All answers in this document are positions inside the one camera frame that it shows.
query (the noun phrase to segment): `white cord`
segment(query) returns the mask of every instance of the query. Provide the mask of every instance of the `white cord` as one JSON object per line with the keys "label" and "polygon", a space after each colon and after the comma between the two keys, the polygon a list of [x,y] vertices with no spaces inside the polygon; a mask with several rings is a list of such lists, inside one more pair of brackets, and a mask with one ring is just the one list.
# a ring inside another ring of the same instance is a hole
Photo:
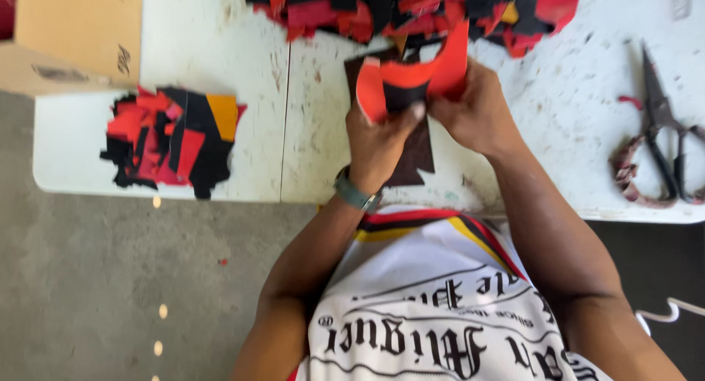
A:
{"label": "white cord", "polygon": [[644,328],[644,331],[646,331],[649,336],[651,336],[651,329],[648,328],[648,324],[645,318],[655,320],[656,322],[675,322],[678,319],[678,315],[680,314],[680,310],[678,307],[681,307],[686,311],[705,316],[705,308],[688,304],[673,297],[666,298],[666,301],[668,302],[668,306],[670,307],[670,315],[656,315],[642,310],[637,310],[637,312],[634,314],[637,317],[637,320],[639,321],[641,327]]}

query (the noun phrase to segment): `gray floor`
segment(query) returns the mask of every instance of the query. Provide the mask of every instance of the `gray floor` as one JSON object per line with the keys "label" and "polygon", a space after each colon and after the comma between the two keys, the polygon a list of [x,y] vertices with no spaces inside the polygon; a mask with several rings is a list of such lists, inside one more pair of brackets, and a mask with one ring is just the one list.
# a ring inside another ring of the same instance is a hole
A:
{"label": "gray floor", "polygon": [[[269,268],[314,208],[165,200],[155,210],[43,193],[32,107],[0,92],[0,380],[224,380]],[[668,313],[669,295],[705,306],[702,225],[591,226],[632,306]],[[703,379],[705,318],[652,330],[688,379]]]}

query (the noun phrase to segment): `watch strap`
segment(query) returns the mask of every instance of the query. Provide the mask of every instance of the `watch strap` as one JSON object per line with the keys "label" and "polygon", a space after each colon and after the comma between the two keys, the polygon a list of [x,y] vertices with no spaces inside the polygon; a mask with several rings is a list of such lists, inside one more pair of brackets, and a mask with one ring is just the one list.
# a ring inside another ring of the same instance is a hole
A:
{"label": "watch strap", "polygon": [[344,199],[344,201],[353,206],[355,209],[374,209],[382,199],[382,196],[379,195],[379,193],[369,196],[358,190],[355,184],[353,184],[348,178],[348,167],[344,167],[343,170],[338,173],[338,178],[336,178],[334,187],[339,197]]}

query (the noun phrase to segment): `white table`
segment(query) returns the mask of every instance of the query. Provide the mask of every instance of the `white table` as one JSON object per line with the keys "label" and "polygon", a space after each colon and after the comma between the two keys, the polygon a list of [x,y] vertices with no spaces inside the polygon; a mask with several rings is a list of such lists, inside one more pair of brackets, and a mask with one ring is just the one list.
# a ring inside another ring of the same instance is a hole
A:
{"label": "white table", "polygon": [[[216,188],[214,200],[322,203],[332,194],[335,173],[349,160],[343,120],[350,99],[343,61],[366,49],[323,33],[289,47],[282,30],[264,16],[253,16],[243,3],[145,0],[142,82],[234,93],[249,104],[236,135],[233,177]],[[621,94],[644,92],[638,57],[642,38],[658,63],[676,118],[705,126],[705,0],[694,0],[687,20],[673,22],[670,13],[670,0],[582,0],[575,20],[523,60],[512,60],[503,49],[482,41],[468,47],[470,55],[498,71],[524,139],[584,218],[705,220],[705,206],[679,203],[670,210],[651,210],[627,202],[612,183],[608,164],[644,123],[643,115],[615,101]],[[146,188],[115,187],[114,167],[98,160],[110,118],[106,106],[114,96],[37,98],[35,179],[41,188],[154,195]],[[81,140],[67,144],[66,136],[57,137],[58,119],[75,126],[71,134]],[[501,214],[503,204],[487,161],[455,144],[435,121],[430,129],[436,174],[421,172],[423,187],[386,190],[385,201]],[[673,148],[675,140],[662,136],[664,147]],[[705,145],[688,141],[686,146],[688,186],[703,186]],[[67,159],[85,168],[69,175],[61,164]],[[657,195],[657,169],[646,149],[636,159],[641,165],[637,184],[642,192]],[[191,194],[187,188],[160,188],[159,193]]]}

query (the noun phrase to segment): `concrete floor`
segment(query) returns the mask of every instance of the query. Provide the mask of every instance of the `concrete floor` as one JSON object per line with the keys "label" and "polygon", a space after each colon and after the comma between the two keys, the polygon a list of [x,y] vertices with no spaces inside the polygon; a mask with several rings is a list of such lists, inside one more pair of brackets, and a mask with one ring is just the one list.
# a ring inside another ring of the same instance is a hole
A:
{"label": "concrete floor", "polygon": [[225,380],[314,207],[44,193],[33,107],[0,92],[0,380]]}

